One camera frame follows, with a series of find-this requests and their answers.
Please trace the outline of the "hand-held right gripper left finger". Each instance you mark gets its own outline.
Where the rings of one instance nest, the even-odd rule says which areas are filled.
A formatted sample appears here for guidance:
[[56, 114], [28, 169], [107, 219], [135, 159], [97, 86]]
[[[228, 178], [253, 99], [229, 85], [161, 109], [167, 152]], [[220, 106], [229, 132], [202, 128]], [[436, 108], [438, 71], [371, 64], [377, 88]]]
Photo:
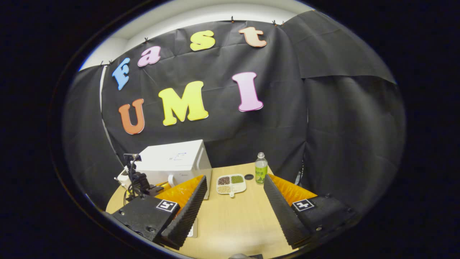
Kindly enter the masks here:
[[111, 216], [137, 235], [179, 250], [207, 190], [207, 177], [200, 175], [156, 196], [138, 195]]

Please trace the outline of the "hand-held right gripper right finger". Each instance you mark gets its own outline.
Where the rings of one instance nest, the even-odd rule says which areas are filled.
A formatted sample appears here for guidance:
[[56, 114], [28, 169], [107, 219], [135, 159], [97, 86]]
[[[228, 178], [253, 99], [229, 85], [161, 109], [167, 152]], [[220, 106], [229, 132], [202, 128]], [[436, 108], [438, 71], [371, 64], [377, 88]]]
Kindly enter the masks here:
[[275, 175], [265, 177], [263, 189], [293, 249], [324, 244], [359, 220], [353, 208], [332, 195], [316, 195]]

